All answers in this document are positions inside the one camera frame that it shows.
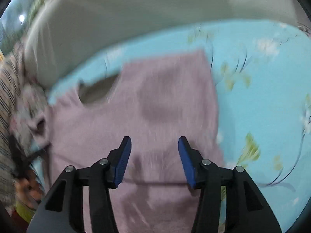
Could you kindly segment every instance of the pink fabric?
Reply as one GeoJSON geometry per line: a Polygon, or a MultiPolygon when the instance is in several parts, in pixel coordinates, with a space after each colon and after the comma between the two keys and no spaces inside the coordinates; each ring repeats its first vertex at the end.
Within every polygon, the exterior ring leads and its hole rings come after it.
{"type": "MultiPolygon", "coordinates": [[[[52,143],[52,182],[67,165],[91,166],[130,136],[123,183],[110,192],[119,232],[191,232],[198,196],[187,188],[178,138],[186,136],[204,158],[223,163],[204,51],[129,63],[108,102],[83,105],[74,89],[50,110],[44,136],[52,143]]],[[[88,210],[87,196],[84,203],[88,210]]]]}

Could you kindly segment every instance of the silver bolt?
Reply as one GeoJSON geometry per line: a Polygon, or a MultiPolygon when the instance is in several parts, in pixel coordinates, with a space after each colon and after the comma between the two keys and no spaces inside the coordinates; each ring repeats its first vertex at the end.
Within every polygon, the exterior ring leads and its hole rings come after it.
{"type": "Polygon", "coordinates": [[[208,160],[208,159],[202,160],[202,165],[209,166],[210,164],[211,164],[210,160],[208,160]]]}
{"type": "Polygon", "coordinates": [[[72,172],[74,169],[75,169],[74,166],[67,166],[66,169],[65,169],[65,171],[66,171],[66,172],[72,172]]]}
{"type": "Polygon", "coordinates": [[[237,172],[244,172],[243,166],[237,166],[235,169],[237,172]]]}
{"type": "Polygon", "coordinates": [[[100,165],[106,165],[107,163],[108,163],[108,160],[106,158],[102,158],[101,160],[99,160],[100,165]]]}

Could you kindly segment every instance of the blue gripper pad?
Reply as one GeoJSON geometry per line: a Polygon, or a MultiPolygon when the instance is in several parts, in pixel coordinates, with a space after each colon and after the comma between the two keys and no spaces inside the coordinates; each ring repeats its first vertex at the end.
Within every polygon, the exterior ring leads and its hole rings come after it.
{"type": "Polygon", "coordinates": [[[128,159],[132,150],[132,141],[130,137],[124,137],[118,149],[112,150],[107,159],[110,162],[108,179],[111,180],[117,188],[122,183],[128,159]]]}
{"type": "Polygon", "coordinates": [[[180,137],[178,140],[178,152],[181,159],[181,163],[183,164],[183,170],[186,175],[187,183],[194,188],[196,185],[195,180],[195,168],[193,166],[193,162],[190,158],[191,147],[186,139],[186,137],[180,137]]]}

